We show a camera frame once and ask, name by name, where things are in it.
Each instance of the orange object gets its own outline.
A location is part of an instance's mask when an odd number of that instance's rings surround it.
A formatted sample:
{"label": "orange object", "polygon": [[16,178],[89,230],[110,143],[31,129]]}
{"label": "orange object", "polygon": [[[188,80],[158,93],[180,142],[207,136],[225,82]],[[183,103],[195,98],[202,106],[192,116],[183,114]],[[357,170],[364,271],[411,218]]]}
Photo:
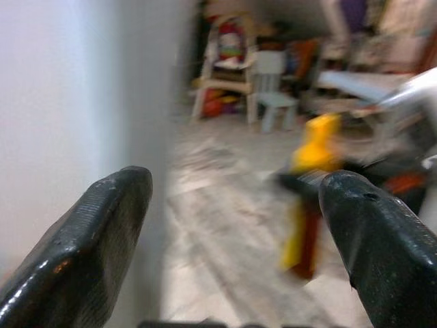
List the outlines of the orange object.
{"label": "orange object", "polygon": [[221,97],[225,92],[223,90],[218,89],[208,89],[205,94],[205,103],[211,101],[213,99],[217,99]]}
{"label": "orange object", "polygon": [[213,99],[205,103],[203,106],[203,115],[207,118],[219,116],[223,110],[223,103],[221,99]]}

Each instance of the red object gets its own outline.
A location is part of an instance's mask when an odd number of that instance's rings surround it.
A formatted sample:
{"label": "red object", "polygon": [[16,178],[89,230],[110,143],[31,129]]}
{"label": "red object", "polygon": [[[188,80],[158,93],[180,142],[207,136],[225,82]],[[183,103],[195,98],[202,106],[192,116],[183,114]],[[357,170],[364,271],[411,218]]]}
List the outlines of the red object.
{"label": "red object", "polygon": [[291,271],[304,279],[311,279],[315,269],[315,243],[319,230],[319,218],[321,213],[314,204],[304,202],[305,211],[305,235],[303,236],[302,253],[300,261],[291,268]]}
{"label": "red object", "polygon": [[220,99],[214,99],[205,102],[203,106],[203,115],[207,118],[213,118],[214,116],[219,116],[222,113],[223,104]]}

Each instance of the black object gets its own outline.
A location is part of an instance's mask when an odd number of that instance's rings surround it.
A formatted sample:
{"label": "black object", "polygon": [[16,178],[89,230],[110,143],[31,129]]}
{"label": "black object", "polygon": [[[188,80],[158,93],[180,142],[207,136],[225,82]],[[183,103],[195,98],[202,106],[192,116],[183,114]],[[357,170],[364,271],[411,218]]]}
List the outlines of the black object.
{"label": "black object", "polygon": [[152,177],[142,167],[127,167],[88,188],[0,290],[0,327],[102,327],[151,196]]}
{"label": "black object", "polygon": [[437,327],[437,237],[402,201],[353,172],[325,177],[319,198],[374,326]]}
{"label": "black object", "polygon": [[138,328],[227,328],[223,323],[205,320],[201,323],[164,323],[161,321],[144,321]]}

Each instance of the yellow plastic object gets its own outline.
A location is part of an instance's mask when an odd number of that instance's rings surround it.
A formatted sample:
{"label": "yellow plastic object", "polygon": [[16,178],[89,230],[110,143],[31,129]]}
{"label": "yellow plastic object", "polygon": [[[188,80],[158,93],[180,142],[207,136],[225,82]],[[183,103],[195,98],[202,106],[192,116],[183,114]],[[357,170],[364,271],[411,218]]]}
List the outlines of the yellow plastic object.
{"label": "yellow plastic object", "polygon": [[326,114],[309,120],[305,129],[305,144],[292,155],[291,170],[305,172],[310,169],[333,171],[339,168],[337,157],[330,151],[328,140],[337,132],[339,116]]}
{"label": "yellow plastic object", "polygon": [[224,96],[221,97],[221,101],[223,104],[232,104],[238,101],[238,98],[235,96]]}
{"label": "yellow plastic object", "polygon": [[[305,143],[292,155],[292,172],[306,172],[311,169],[334,171],[340,168],[340,161],[330,151],[328,140],[339,128],[339,116],[326,114],[307,122],[305,129]],[[288,219],[291,225],[290,235],[285,242],[281,268],[288,270],[302,260],[307,218],[303,209],[303,202],[290,206]]]}
{"label": "yellow plastic object", "polygon": [[305,234],[305,214],[300,202],[288,208],[287,216],[294,229],[284,244],[281,258],[281,269],[283,270],[288,270],[299,263]]}

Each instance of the white wall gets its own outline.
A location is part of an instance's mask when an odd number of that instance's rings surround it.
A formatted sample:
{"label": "white wall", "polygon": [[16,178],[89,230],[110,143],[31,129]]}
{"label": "white wall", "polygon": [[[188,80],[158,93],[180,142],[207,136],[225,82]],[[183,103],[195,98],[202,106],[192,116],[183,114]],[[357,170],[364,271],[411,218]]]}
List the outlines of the white wall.
{"label": "white wall", "polygon": [[91,182],[125,165],[152,171],[152,205],[108,327],[159,311],[169,84],[193,2],[0,1],[0,275]]}

